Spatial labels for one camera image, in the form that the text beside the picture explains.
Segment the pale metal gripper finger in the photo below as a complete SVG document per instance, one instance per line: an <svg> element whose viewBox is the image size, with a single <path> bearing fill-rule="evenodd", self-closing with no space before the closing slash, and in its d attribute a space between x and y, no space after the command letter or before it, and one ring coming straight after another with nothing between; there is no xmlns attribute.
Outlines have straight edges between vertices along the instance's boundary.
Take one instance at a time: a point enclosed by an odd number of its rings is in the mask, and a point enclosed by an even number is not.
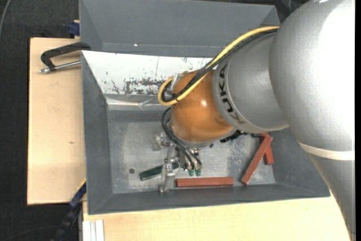
<svg viewBox="0 0 361 241"><path fill-rule="evenodd" d="M172 190L175 184L175 171L172 164L164 164L161 171L161 183L159 192L167 192Z"/></svg>
<svg viewBox="0 0 361 241"><path fill-rule="evenodd" d="M175 150L174 145L170 145L166 153L165 164L171 165L176 162L177 162L177 151Z"/></svg>

